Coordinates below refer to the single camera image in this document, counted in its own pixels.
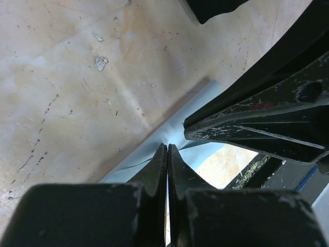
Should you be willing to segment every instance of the wooden surface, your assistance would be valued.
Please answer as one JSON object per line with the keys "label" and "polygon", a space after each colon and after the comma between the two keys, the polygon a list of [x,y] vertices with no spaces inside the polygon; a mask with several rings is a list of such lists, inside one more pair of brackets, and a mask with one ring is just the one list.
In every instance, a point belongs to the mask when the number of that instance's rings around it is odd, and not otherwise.
{"label": "wooden surface", "polygon": [[198,25],[184,0],[1,0],[0,232],[30,186],[97,182],[210,79],[229,87],[309,2]]}

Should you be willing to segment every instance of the stain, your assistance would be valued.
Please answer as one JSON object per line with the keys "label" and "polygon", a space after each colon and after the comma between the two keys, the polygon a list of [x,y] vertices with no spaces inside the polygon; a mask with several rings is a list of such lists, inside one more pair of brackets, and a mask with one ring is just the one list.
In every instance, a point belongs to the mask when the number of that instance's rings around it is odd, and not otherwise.
{"label": "stain", "polygon": [[22,102],[22,100],[21,100],[21,97],[19,94],[8,93],[6,95],[6,102],[8,104],[20,104]]}
{"label": "stain", "polygon": [[124,22],[120,33],[120,51],[125,62],[140,64],[145,56],[141,50],[148,46],[150,24],[146,21],[145,10],[141,6],[124,9]]}

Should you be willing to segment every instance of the bolt hole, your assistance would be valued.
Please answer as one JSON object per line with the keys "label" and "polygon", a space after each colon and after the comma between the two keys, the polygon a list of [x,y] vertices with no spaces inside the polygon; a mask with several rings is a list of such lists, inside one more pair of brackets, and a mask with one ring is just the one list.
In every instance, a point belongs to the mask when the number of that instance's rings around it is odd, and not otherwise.
{"label": "bolt hole", "polygon": [[319,82],[313,82],[306,85],[298,95],[299,102],[314,103],[318,97],[322,94],[322,84]]}

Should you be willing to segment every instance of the black metal bracket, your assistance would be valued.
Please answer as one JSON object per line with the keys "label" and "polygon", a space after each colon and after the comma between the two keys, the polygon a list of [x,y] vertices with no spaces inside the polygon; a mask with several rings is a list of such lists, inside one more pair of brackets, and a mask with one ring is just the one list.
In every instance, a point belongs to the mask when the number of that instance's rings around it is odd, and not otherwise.
{"label": "black metal bracket", "polygon": [[186,139],[318,163],[329,173],[328,16],[329,1],[313,0],[263,58],[185,120]]}

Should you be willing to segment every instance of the white paint chip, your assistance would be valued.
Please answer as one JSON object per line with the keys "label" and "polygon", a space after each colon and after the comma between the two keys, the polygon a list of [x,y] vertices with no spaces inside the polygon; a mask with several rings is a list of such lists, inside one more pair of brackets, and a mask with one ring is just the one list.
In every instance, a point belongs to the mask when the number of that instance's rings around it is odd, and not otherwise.
{"label": "white paint chip", "polygon": [[104,39],[102,37],[99,37],[97,34],[93,33],[94,37],[99,41],[99,42],[103,42]]}
{"label": "white paint chip", "polygon": [[105,56],[95,56],[94,57],[95,67],[98,71],[103,71],[105,68],[105,65],[108,64],[108,58]]}

